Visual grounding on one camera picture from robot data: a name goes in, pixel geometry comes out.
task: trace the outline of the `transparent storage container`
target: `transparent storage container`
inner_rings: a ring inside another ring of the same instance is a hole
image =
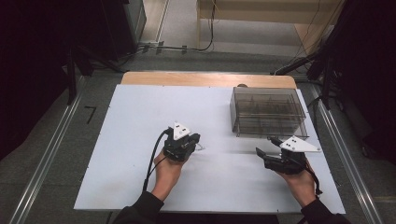
[[[237,136],[307,138],[305,112],[295,89],[235,87],[230,110]]]

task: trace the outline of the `black jacket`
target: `black jacket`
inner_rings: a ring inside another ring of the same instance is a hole
[[[151,193],[143,192],[134,205],[124,207],[120,211],[113,224],[155,224],[155,218],[162,207],[161,200]],[[320,200],[313,201],[301,211],[309,224],[350,223],[343,216],[332,214]]]

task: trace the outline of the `gray floor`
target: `gray floor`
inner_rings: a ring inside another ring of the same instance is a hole
[[[163,53],[156,54],[155,50],[150,50],[137,55],[124,67],[133,71],[201,70],[266,73],[281,66],[289,59],[234,53],[200,54],[193,51],[184,55],[179,51],[163,51]],[[94,75],[88,78],[76,114],[35,199],[26,223],[53,223],[55,220],[61,220],[61,223],[106,223],[108,212],[75,211],[73,206],[112,93],[120,80],[121,74],[109,70],[95,71]],[[310,102],[313,97],[309,91],[309,85],[311,84],[298,84],[307,102]],[[65,110],[66,97],[67,91],[37,123],[25,143],[0,162],[0,192],[2,195],[0,223],[6,223],[17,206],[21,193],[32,176]],[[92,111],[85,106],[97,107],[89,124],[87,121]],[[379,197],[394,196],[395,166],[387,161],[371,161],[364,158],[360,152],[359,141],[351,131],[344,114],[339,112],[336,106],[332,106],[332,111],[336,115],[350,152],[354,155],[373,196],[378,199],[380,199]],[[318,116],[318,133],[334,180],[339,185],[338,189],[346,207],[346,216],[353,223],[367,223],[321,116]],[[394,223],[396,216],[392,211],[396,209],[396,203],[378,201],[376,205],[385,223]],[[280,223],[296,223],[300,217],[299,215],[278,216]]]

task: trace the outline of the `aluminum rail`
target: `aluminum rail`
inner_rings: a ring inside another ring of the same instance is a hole
[[[29,215],[29,211],[35,201],[35,197],[40,191],[41,185],[43,184],[47,172],[50,169],[53,159],[55,158],[59,145],[62,143],[64,134],[66,133],[70,121],[76,112],[86,82],[87,82],[86,77],[80,77],[78,81],[78,94],[76,96],[76,99],[64,111],[64,114],[58,124],[58,127],[55,130],[55,133],[50,139],[49,145],[47,146],[47,149],[44,152],[40,163],[37,165],[33,176],[26,185],[26,188],[24,189],[21,195],[20,202],[18,203],[18,206],[15,209],[8,223],[10,224],[24,223],[27,216]]]
[[[311,86],[311,92],[313,93],[314,98],[319,97],[320,91],[318,87]],[[375,207],[374,200],[367,189],[363,178],[361,177],[361,173],[359,172],[355,162],[352,159],[352,156],[349,153],[347,144],[345,143],[343,136],[341,135],[337,124],[332,117],[332,111],[327,110],[323,104],[319,104],[319,108],[335,144],[335,148],[338,152],[341,162],[346,169],[346,174],[348,175],[352,187],[355,190],[356,196],[361,204],[363,213],[366,215],[367,221],[372,224],[384,223]]]

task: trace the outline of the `white table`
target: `white table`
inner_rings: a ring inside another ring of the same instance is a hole
[[[231,131],[230,87],[119,85],[92,153],[75,209],[118,210],[139,197],[159,134],[174,121],[201,135],[204,150],[185,164],[163,211],[219,213],[299,213],[284,180],[265,169],[255,147],[276,154],[266,139],[237,138]],[[300,100],[304,99],[299,92]],[[307,119],[307,142],[320,147]],[[307,153],[318,175],[321,200],[345,213],[323,153]],[[155,182],[150,178],[148,190]]]

